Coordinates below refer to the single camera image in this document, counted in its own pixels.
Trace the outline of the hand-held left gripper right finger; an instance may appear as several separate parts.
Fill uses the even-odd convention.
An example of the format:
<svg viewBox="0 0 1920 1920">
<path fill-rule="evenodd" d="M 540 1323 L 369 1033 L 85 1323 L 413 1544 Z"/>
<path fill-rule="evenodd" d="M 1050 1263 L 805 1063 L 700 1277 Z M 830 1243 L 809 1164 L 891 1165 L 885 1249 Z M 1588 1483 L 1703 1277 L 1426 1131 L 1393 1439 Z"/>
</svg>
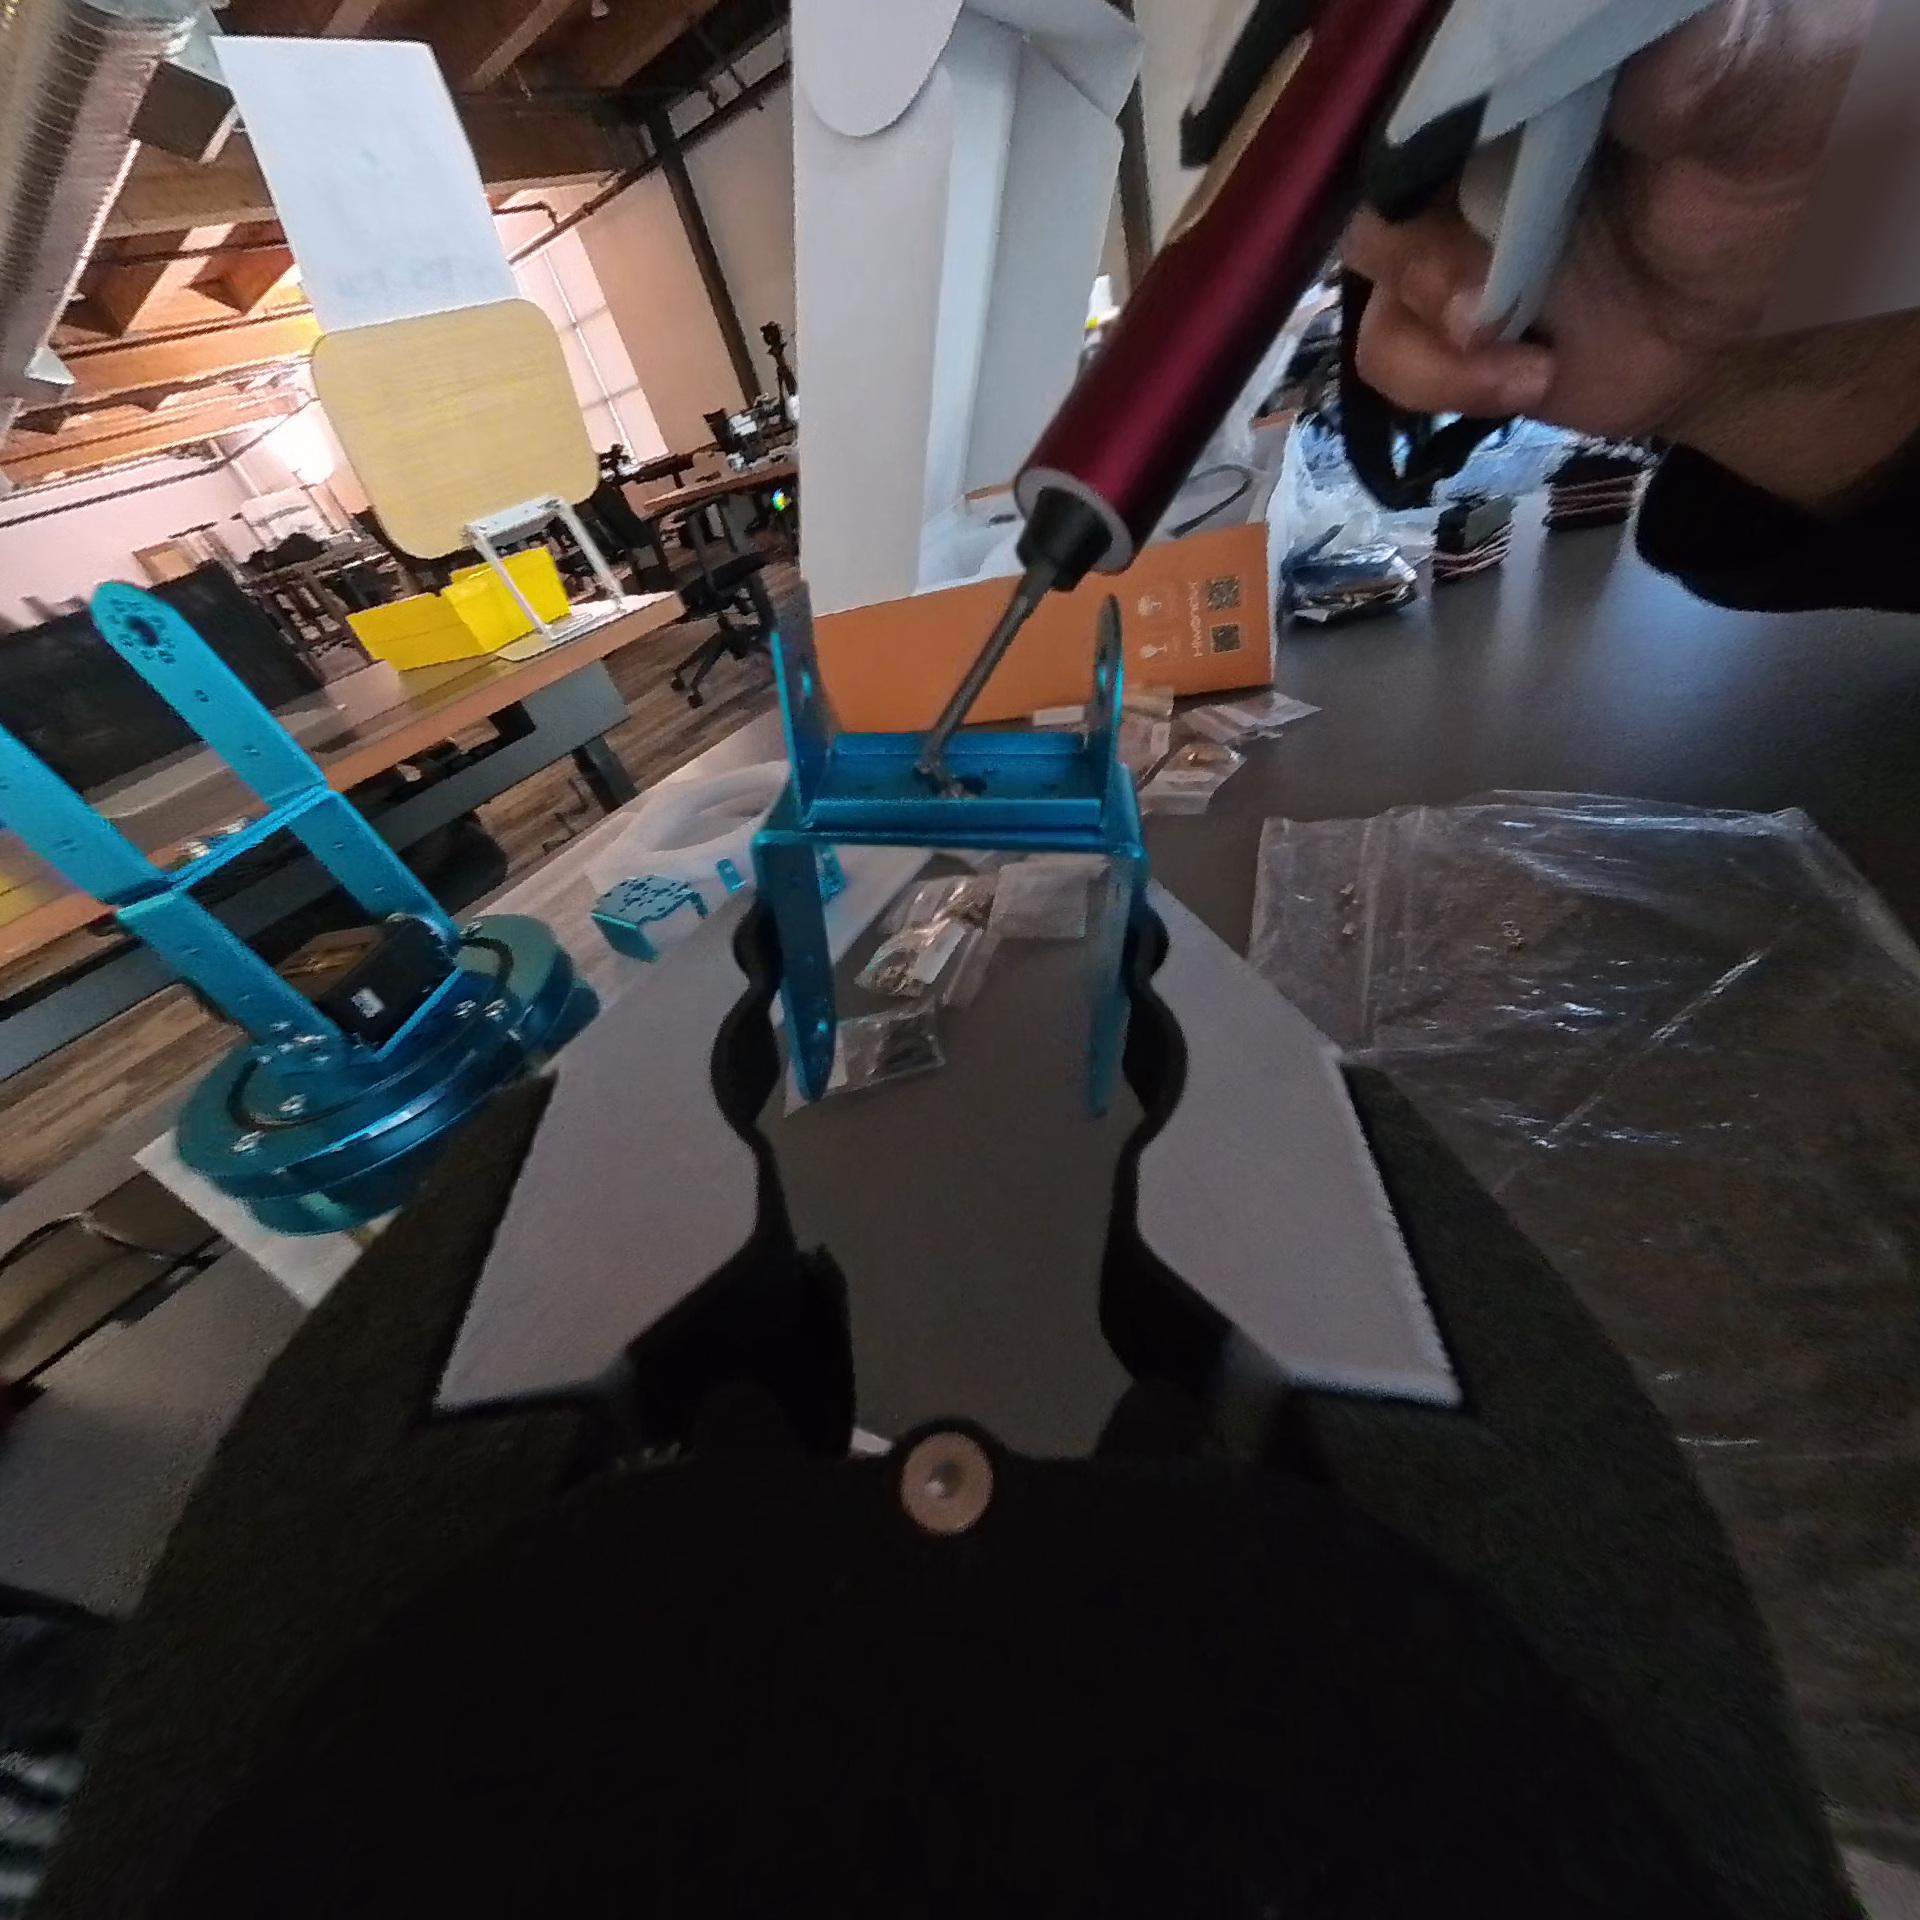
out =
<svg viewBox="0 0 1920 1920">
<path fill-rule="evenodd" d="M 1230 1457 L 1321 1408 L 1454 1416 L 1463 1392 L 1337 1048 L 1178 900 L 1127 951 L 1099 1323 Z"/>
</svg>

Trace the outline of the stack of dark flat parts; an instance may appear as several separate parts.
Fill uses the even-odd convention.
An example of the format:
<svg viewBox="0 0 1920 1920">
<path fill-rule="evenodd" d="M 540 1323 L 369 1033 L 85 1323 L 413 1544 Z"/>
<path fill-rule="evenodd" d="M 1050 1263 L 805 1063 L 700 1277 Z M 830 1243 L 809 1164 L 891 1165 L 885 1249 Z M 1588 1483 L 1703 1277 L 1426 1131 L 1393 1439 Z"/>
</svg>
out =
<svg viewBox="0 0 1920 1920">
<path fill-rule="evenodd" d="M 1585 449 L 1547 476 L 1542 529 L 1588 533 L 1631 519 L 1657 457 L 1646 449 Z"/>
</svg>

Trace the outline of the clear plastic bag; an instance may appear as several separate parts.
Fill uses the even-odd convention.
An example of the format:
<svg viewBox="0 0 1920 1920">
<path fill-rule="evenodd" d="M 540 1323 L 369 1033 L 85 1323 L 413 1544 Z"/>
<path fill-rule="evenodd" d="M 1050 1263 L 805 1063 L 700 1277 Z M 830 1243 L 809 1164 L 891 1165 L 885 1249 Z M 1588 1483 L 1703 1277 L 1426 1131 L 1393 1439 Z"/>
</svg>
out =
<svg viewBox="0 0 1920 1920">
<path fill-rule="evenodd" d="M 1916 937 L 1799 809 L 1494 794 L 1265 824 L 1247 959 L 1630 1357 L 1841 1840 L 1916 1868 Z"/>
</svg>

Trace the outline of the pile of small parts bags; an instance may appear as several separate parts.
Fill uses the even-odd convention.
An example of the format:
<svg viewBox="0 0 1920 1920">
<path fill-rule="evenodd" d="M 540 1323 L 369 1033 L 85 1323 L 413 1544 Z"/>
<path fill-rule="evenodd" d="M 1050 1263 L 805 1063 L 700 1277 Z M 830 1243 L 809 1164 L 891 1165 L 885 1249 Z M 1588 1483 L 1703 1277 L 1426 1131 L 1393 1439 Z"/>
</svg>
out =
<svg viewBox="0 0 1920 1920">
<path fill-rule="evenodd" d="M 1175 809 L 1172 789 L 1187 780 L 1172 767 L 1175 762 L 1206 762 L 1211 753 L 1223 753 L 1231 767 L 1238 767 L 1250 741 L 1278 736 L 1285 727 L 1315 713 L 1319 713 L 1316 706 L 1273 691 L 1188 708 L 1185 730 L 1191 743 L 1171 755 L 1164 770 L 1150 778 L 1150 786 L 1166 792 L 1155 805 L 1166 812 Z M 826 1090 L 830 1096 L 857 1092 L 942 1069 L 940 1012 L 938 999 L 921 996 L 891 1012 L 841 1023 Z"/>
</svg>

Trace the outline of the black servo motor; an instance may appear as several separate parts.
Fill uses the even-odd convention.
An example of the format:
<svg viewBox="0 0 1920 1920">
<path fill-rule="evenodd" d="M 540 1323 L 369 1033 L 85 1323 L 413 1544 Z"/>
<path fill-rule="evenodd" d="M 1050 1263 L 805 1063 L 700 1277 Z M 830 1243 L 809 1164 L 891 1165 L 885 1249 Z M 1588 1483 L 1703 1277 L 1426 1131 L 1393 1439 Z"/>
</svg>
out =
<svg viewBox="0 0 1920 1920">
<path fill-rule="evenodd" d="M 1501 492 L 1469 492 L 1443 503 L 1434 523 L 1428 584 L 1461 585 L 1498 571 L 1514 544 L 1518 499 Z"/>
</svg>

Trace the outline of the blue toy robot arm base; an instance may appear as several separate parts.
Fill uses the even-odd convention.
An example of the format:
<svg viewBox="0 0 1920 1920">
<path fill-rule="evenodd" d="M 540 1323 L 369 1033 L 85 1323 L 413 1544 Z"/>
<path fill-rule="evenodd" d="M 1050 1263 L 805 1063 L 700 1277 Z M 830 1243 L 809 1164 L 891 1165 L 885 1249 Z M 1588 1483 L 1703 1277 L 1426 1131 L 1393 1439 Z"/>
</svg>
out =
<svg viewBox="0 0 1920 1920">
<path fill-rule="evenodd" d="M 493 1092 L 549 1067 L 598 999 L 540 920 L 455 921 L 178 610 L 108 584 L 87 615 L 260 815 L 162 868 L 4 731 L 4 827 L 244 1033 L 181 1106 L 181 1164 L 275 1232 L 364 1228 L 413 1199 Z M 365 948 L 319 999 L 198 895 L 279 835 L 371 917 Z"/>
</svg>

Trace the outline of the white instruction sheet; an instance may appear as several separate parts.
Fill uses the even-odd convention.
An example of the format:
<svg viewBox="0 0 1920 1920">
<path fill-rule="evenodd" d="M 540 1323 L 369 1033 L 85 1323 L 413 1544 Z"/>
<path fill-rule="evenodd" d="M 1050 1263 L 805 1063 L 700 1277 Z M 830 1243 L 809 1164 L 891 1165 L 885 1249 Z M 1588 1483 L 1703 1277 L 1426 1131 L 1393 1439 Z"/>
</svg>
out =
<svg viewBox="0 0 1920 1920">
<path fill-rule="evenodd" d="M 557 1065 L 484 1277 L 447 1354 L 446 1403 L 603 1381 L 615 1357 L 746 1245 L 756 1165 L 714 1101 L 718 1027 L 747 980 L 734 907 L 681 911 L 654 964 L 590 928 L 612 881 L 691 873 L 692 835 L 740 831 L 772 778 L 756 723 L 588 832 L 500 905 L 563 936 L 603 1010 Z M 1084 975 L 1065 947 L 1002 948 L 958 1015 L 947 1067 L 894 1090 L 785 1112 L 771 1147 L 805 1249 L 849 1282 L 857 1426 L 899 1435 L 967 1412 L 1034 1449 L 1077 1452 L 1117 1395 L 1097 1337 L 1097 1266 L 1138 1101 L 1085 1106 Z"/>
</svg>

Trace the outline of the white foam insert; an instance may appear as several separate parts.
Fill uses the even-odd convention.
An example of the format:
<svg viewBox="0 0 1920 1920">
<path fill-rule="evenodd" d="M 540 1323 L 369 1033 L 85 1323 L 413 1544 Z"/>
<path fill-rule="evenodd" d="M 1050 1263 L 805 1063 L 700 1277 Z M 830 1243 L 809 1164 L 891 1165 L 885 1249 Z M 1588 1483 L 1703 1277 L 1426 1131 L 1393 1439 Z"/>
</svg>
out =
<svg viewBox="0 0 1920 1920">
<path fill-rule="evenodd" d="M 703 892 L 710 920 L 732 900 L 718 897 L 714 863 L 737 849 L 751 855 L 751 841 L 786 781 L 786 762 L 766 759 L 719 775 L 666 785 L 588 863 L 593 904 L 622 881 L 651 873 L 676 876 Z"/>
</svg>

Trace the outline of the red screwdriver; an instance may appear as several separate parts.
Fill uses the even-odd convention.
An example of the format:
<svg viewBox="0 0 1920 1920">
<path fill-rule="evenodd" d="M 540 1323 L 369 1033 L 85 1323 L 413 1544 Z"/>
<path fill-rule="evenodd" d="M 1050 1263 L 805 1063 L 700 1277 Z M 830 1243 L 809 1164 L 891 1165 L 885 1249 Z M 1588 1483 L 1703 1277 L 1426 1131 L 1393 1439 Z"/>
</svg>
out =
<svg viewBox="0 0 1920 1920">
<path fill-rule="evenodd" d="M 1351 218 L 1369 143 L 1444 7 L 1323 4 L 1254 96 L 1019 468 L 1019 584 L 940 719 L 965 724 L 1050 593 L 1131 568 Z"/>
</svg>

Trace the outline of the blue long-legged U bracket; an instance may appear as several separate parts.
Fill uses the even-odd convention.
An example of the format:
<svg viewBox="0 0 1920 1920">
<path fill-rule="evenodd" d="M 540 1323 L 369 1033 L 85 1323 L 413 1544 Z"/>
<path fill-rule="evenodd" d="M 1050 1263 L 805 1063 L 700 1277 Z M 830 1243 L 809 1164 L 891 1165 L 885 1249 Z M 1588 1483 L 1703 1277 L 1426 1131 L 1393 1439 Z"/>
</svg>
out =
<svg viewBox="0 0 1920 1920">
<path fill-rule="evenodd" d="M 751 841 L 759 904 L 769 911 L 777 937 L 777 978 L 785 1033 L 796 1057 L 801 1090 L 822 1097 L 836 1044 L 836 1002 L 831 951 L 826 930 L 826 900 L 817 873 L 820 849 L 906 849 L 929 853 L 999 850 L 1021 855 L 1095 857 L 1108 882 L 1095 913 L 1082 962 L 1087 1112 L 1102 1115 L 1121 1077 L 1125 1029 L 1130 1023 L 1122 983 L 1122 951 L 1130 924 L 1146 898 L 1147 857 L 1134 794 L 1122 789 L 1095 825 L 1046 824 L 1041 827 L 982 827 L 975 824 L 911 824 L 902 831 L 830 825 L 803 827 L 791 800 L 782 800 L 769 825 Z"/>
</svg>

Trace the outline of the wooden background desk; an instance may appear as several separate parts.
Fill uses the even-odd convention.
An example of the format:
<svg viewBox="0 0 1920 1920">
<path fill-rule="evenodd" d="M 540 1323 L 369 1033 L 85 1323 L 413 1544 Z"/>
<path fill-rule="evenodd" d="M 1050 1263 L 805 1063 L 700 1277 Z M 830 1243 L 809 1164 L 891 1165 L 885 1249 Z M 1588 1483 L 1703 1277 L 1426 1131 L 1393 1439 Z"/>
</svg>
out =
<svg viewBox="0 0 1920 1920">
<path fill-rule="evenodd" d="M 791 457 L 751 464 L 742 471 L 719 471 L 718 476 L 671 488 L 669 492 L 642 497 L 636 508 L 646 519 L 658 519 L 671 513 L 697 513 L 718 501 L 734 497 L 772 499 L 793 489 L 801 481 L 801 464 Z"/>
</svg>

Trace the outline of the pile of blue packets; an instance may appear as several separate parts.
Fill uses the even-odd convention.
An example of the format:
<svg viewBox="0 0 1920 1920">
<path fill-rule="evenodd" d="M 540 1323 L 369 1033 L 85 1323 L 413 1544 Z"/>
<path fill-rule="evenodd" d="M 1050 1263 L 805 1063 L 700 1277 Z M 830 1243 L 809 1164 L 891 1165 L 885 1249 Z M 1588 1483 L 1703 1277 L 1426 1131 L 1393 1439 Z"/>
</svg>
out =
<svg viewBox="0 0 1920 1920">
<path fill-rule="evenodd" d="M 1394 541 L 1347 544 L 1339 531 L 1289 556 L 1281 570 L 1281 585 L 1286 617 L 1315 628 L 1393 617 L 1410 609 L 1422 593 L 1418 568 Z"/>
</svg>

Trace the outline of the blue short U bracket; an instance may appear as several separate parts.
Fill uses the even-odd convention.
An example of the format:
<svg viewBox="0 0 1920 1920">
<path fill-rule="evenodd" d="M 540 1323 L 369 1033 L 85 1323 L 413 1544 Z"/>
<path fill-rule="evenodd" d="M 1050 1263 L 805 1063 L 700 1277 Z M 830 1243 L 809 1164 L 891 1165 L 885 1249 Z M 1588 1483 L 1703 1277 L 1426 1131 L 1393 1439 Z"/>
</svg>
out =
<svg viewBox="0 0 1920 1920">
<path fill-rule="evenodd" d="M 1095 617 L 1092 685 L 1077 731 L 995 731 L 948 715 L 926 731 L 851 731 L 831 715 L 817 648 L 803 637 L 775 641 L 775 684 L 788 769 L 779 802 L 791 800 L 803 827 L 1082 827 L 1097 825 L 1122 789 L 1134 794 L 1138 815 L 1134 780 L 1121 763 L 1122 628 L 1111 594 Z M 935 800 L 914 780 L 917 762 L 986 778 L 987 794 Z"/>
</svg>

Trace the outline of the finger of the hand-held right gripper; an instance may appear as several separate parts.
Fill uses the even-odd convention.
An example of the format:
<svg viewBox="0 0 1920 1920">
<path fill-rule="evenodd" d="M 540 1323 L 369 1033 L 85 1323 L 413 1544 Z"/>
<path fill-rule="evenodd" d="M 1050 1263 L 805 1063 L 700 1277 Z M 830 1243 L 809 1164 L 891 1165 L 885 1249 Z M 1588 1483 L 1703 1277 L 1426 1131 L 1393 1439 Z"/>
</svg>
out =
<svg viewBox="0 0 1920 1920">
<path fill-rule="evenodd" d="M 1214 7 L 1185 106 L 1185 169 L 1204 169 L 1223 154 L 1262 87 L 1305 49 L 1321 9 L 1321 3 Z"/>
<path fill-rule="evenodd" d="M 1700 3 L 1446 4 L 1407 72 L 1366 163 L 1362 201 L 1406 220 L 1467 161 L 1516 137 L 1507 218 L 1577 199 L 1621 69 Z"/>
</svg>

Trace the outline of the white board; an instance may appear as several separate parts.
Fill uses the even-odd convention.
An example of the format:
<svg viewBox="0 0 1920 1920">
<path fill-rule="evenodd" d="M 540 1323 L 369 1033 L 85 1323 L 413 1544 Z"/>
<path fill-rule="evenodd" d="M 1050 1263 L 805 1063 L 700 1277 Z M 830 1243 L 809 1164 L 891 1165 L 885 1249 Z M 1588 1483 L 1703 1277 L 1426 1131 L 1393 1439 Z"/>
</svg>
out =
<svg viewBox="0 0 1920 1920">
<path fill-rule="evenodd" d="M 215 57 L 324 333 L 518 298 L 427 45 L 225 36 Z"/>
</svg>

